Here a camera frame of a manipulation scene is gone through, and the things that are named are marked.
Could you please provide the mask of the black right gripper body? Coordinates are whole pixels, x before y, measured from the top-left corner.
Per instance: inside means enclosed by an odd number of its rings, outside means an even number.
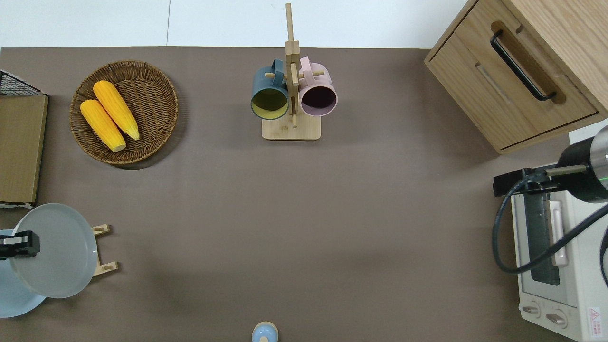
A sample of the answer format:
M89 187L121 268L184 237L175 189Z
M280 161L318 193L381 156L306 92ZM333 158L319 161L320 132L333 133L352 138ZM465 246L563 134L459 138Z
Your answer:
M571 195L586 203L604 203L608 199L608 191L597 179L591 166L591 143L593 138L587 138L568 146L558 159L558 166L586 165L587 171L567 174L558 177L558 183Z

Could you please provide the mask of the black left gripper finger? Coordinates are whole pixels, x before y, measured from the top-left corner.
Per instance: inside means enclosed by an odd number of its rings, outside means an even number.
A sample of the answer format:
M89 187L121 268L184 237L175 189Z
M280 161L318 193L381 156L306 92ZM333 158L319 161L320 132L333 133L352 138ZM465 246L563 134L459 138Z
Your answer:
M39 251L39 236L33 231L0 235L0 259L35 257Z

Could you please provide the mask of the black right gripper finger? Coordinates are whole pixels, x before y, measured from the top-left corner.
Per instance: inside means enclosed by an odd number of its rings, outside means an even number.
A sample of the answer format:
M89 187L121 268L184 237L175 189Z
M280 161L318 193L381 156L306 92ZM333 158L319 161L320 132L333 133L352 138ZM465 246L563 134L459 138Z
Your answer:
M523 179L522 174L501 174L493 177L493 193L495 197L506 196L508 191Z
M556 168L556 165L542 165L536 168L524 168L522 169L522 177L526 177L528 175L540 173L541 176L538 176L530 181L527 181L525 185L522 186L522 193L536 194L536 193L552 193L559 192L560 185L557 181L553 180L552 177L549 177L546 174L546 171L549 169Z

